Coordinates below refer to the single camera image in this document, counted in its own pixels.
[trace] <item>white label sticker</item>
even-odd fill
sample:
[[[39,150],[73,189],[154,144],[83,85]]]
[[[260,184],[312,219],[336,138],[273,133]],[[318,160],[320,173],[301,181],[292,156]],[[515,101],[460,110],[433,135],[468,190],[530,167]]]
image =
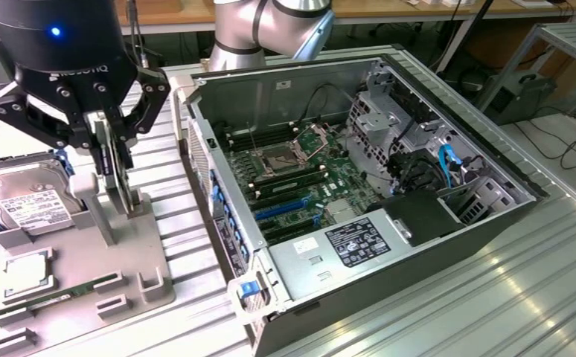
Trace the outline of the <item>white label sticker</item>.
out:
[[[317,239],[314,237],[306,238],[296,243],[293,243],[296,246],[297,254],[302,254],[306,251],[312,251],[314,248],[318,248],[320,245],[317,244]]]
[[[276,90],[278,91],[280,89],[289,89],[292,86],[292,81],[290,80],[285,80],[284,82],[277,82],[276,84]]]
[[[70,212],[57,190],[0,200],[12,220],[24,230],[42,228],[70,220]]]

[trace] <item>hard drive label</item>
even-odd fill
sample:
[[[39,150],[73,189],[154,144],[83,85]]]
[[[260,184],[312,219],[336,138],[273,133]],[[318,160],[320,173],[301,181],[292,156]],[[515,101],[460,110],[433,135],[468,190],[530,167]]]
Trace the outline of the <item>hard drive label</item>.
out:
[[[391,248],[369,218],[326,232],[326,237],[348,268],[388,253]]]
[[[42,228],[71,219],[57,190],[2,199],[0,207],[24,230]]]

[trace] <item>black cable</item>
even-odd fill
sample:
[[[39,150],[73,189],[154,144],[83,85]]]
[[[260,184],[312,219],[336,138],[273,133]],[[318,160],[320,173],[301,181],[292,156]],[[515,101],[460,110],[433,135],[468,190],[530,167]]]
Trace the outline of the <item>black cable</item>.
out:
[[[559,6],[555,2],[552,2],[552,4],[555,5],[555,7],[558,8],[558,11],[559,11],[559,15],[558,15],[558,17],[564,17],[564,10],[563,10],[563,7],[562,7],[562,6]]]
[[[399,144],[399,141],[404,138],[405,134],[408,134],[409,129],[413,127],[413,125],[415,125],[415,120],[409,119],[408,125],[405,125],[403,132],[400,132],[399,136],[395,138],[395,140],[392,140],[392,144],[389,145],[388,155],[392,155],[392,149],[395,148],[395,145]]]
[[[301,125],[301,122],[304,121],[304,119],[306,118],[306,116],[308,116],[308,110],[310,109],[310,104],[312,104],[312,100],[314,99],[314,97],[316,97],[316,95],[317,95],[317,93],[320,92],[320,90],[322,89],[322,88],[325,88],[325,87],[332,87],[332,88],[335,88],[335,89],[337,89],[337,91],[341,93],[341,94],[344,94],[344,96],[348,98],[348,100],[353,103],[355,102],[355,99],[352,98],[352,96],[347,93],[347,91],[344,91],[337,85],[335,85],[335,84],[332,84],[332,83],[321,83],[318,86],[317,86],[317,88],[316,88],[316,90],[312,92],[312,94],[310,94],[310,99],[308,99],[308,103],[306,103],[306,107],[304,108],[304,112],[301,113],[301,115],[300,115],[300,118],[297,119],[297,123],[296,123],[296,125],[297,126],[300,126]]]
[[[131,1],[127,1],[127,6],[126,6],[126,16],[127,16],[127,21],[130,22],[130,29],[131,29],[131,51],[134,52],[134,56],[135,56],[135,63],[138,65],[138,63],[141,63],[141,57],[138,56],[138,52],[137,52],[137,34],[135,34],[135,28],[134,28],[134,16],[131,15]]]
[[[453,30],[452,30],[452,34],[451,34],[451,38],[449,41],[447,42],[447,46],[445,46],[445,51],[443,51],[443,53],[440,54],[439,59],[436,60],[436,62],[433,64],[429,65],[429,69],[432,69],[432,67],[435,65],[437,65],[440,63],[440,61],[443,61],[443,58],[445,57],[447,51],[449,50],[451,44],[455,41],[456,38],[456,24],[455,24],[455,18],[456,18],[456,13],[459,12],[459,8],[460,8],[460,4],[461,4],[463,0],[459,0],[459,3],[456,4],[456,8],[455,8],[455,12],[451,14],[451,19],[449,19],[449,23],[455,26]]]
[[[567,143],[556,134],[548,132],[547,130],[542,129],[539,126],[536,126],[535,123],[532,123],[530,120],[527,120],[527,122],[530,122],[531,125],[534,125],[534,127],[544,132],[546,134],[548,134],[550,136],[552,136],[554,138],[556,138],[559,141],[562,141],[564,143],[564,145],[567,145],[567,148],[564,149],[563,153],[559,155],[548,155],[540,148],[540,146],[536,144],[536,142],[532,140],[532,138],[528,136],[527,132],[523,130],[523,128],[518,125],[518,123],[514,123],[514,125],[516,126],[516,128],[520,130],[520,132],[523,133],[524,137],[527,138],[527,140],[531,142],[531,144],[534,145],[534,147],[536,148],[536,150],[540,152],[540,154],[548,158],[550,160],[556,160],[559,159],[559,166],[564,169],[564,170],[572,170],[576,169],[576,165],[574,166],[567,166],[564,165],[564,158],[568,155],[568,152],[575,151],[575,146],[576,146],[576,141],[572,141],[571,143]]]
[[[137,0],[131,0],[134,2],[134,23],[137,25],[137,31],[138,31],[138,43],[141,44],[141,56],[145,56],[145,43],[142,38],[142,31],[141,31],[141,22],[138,20],[138,4]]]
[[[532,58],[524,60],[523,62],[518,63],[518,65],[527,65],[531,62],[535,62],[540,59],[543,55],[548,53],[548,49],[546,49],[540,54],[535,55]],[[504,67],[488,67],[488,69],[503,69]]]
[[[571,17],[574,17],[574,16],[575,16],[575,7],[574,7],[574,5],[568,2],[568,0],[566,0],[564,2],[567,3],[568,7],[571,8]]]

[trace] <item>metal workbench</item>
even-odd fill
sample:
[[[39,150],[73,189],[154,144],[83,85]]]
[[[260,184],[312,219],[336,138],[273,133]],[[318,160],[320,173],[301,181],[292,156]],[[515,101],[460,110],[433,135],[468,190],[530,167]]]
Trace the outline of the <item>metal workbench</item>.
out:
[[[551,198],[483,250],[360,311],[277,356],[576,356],[576,193],[405,52],[391,47],[332,51],[322,58],[389,52],[472,127],[544,187]],[[270,63],[286,59],[272,59]],[[188,66],[169,75],[201,71]],[[154,197],[177,301],[38,356],[249,356],[200,212],[177,153],[167,106],[134,150],[130,182]],[[0,155],[23,134],[0,123]],[[78,170],[91,170],[78,158]]]

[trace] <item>wooden table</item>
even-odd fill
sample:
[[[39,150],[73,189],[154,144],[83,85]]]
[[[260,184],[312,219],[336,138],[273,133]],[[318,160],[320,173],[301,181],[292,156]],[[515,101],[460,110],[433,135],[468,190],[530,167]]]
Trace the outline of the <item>wooden table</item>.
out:
[[[183,10],[178,13],[158,13],[141,15],[142,33],[182,33],[216,29],[216,8],[213,0],[181,0]],[[453,57],[467,30],[471,27],[473,18],[481,7],[484,0],[471,6],[459,8],[455,15],[456,20],[464,23],[455,35],[455,40],[440,63],[439,70],[447,67]],[[570,0],[575,14],[571,21],[576,22],[576,0]],[[455,8],[444,5],[428,5],[420,2],[412,6],[403,0],[335,0],[333,9],[337,25],[379,24],[395,22],[437,22],[452,18]],[[559,16],[559,8],[528,9],[515,4],[512,0],[495,0],[486,19],[504,19],[519,17],[548,17]],[[125,14],[119,16],[122,32],[130,33]],[[0,62],[0,82],[10,81],[11,76]]]

